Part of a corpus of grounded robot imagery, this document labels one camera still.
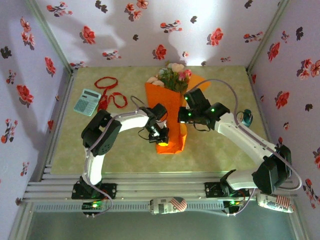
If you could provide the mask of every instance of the calculator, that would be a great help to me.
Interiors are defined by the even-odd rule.
[[[91,116],[98,106],[101,94],[90,89],[84,89],[73,110],[77,113]]]

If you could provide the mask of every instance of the white flower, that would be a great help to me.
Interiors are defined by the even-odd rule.
[[[156,78],[155,76],[152,76],[152,77],[150,77],[149,79],[148,79],[148,81],[146,81],[147,83],[149,83],[149,84],[152,84],[152,83],[154,83],[155,81],[157,81],[158,80],[158,78]]]
[[[156,85],[156,86],[160,86],[160,87],[164,87],[165,86],[164,82],[160,81],[160,80],[154,81],[152,84]]]
[[[172,71],[174,71],[176,73],[181,73],[184,71],[185,66],[182,64],[173,63],[171,68],[172,68]]]

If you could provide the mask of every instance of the orange wrapping paper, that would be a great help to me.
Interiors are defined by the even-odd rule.
[[[198,75],[192,75],[188,84],[190,90],[196,84],[205,80]],[[199,86],[204,91],[210,82],[206,82]],[[167,110],[167,127],[169,128],[169,143],[168,146],[156,145],[158,154],[178,154],[184,150],[187,138],[187,126],[178,123],[178,112],[180,106],[186,106],[187,102],[180,93],[171,91],[164,87],[156,86],[151,83],[145,83],[145,92],[150,108],[153,108],[158,103],[162,104]]]

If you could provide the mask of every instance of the red lanyard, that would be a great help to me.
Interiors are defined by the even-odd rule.
[[[110,86],[98,86],[98,82],[100,82],[101,80],[103,79],[112,79],[112,80],[115,80],[115,83],[110,85]],[[111,77],[111,76],[104,76],[100,79],[98,79],[94,85],[98,88],[98,89],[104,89],[103,91],[103,94],[100,98],[100,101],[99,101],[99,104],[98,104],[98,112],[101,110],[101,109],[107,109],[108,108],[108,105],[111,101],[111,98],[113,99],[113,103],[114,105],[118,108],[118,109],[122,109],[124,108],[125,106],[128,105],[128,101],[127,101],[127,98],[126,96],[122,95],[120,92],[113,92],[111,95],[107,96],[107,91],[110,90],[110,89],[113,89],[114,87],[116,87],[118,85],[118,79],[116,79],[115,77]],[[116,99],[115,99],[115,96],[122,96],[123,97],[123,100],[124,100],[124,105],[123,106],[120,106],[118,104],[116,104]]]

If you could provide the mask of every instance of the floral wallpaper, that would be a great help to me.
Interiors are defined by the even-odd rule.
[[[24,2],[1,7],[0,239],[8,239],[27,183],[44,161],[48,121],[55,118],[67,73]]]
[[[247,66],[279,3],[34,1],[74,68],[163,66],[168,60],[189,66]]]
[[[303,180],[296,192],[297,207],[310,239],[320,236],[320,30],[314,28],[319,16],[315,3],[288,4],[252,69],[271,137],[290,148],[292,164]]]

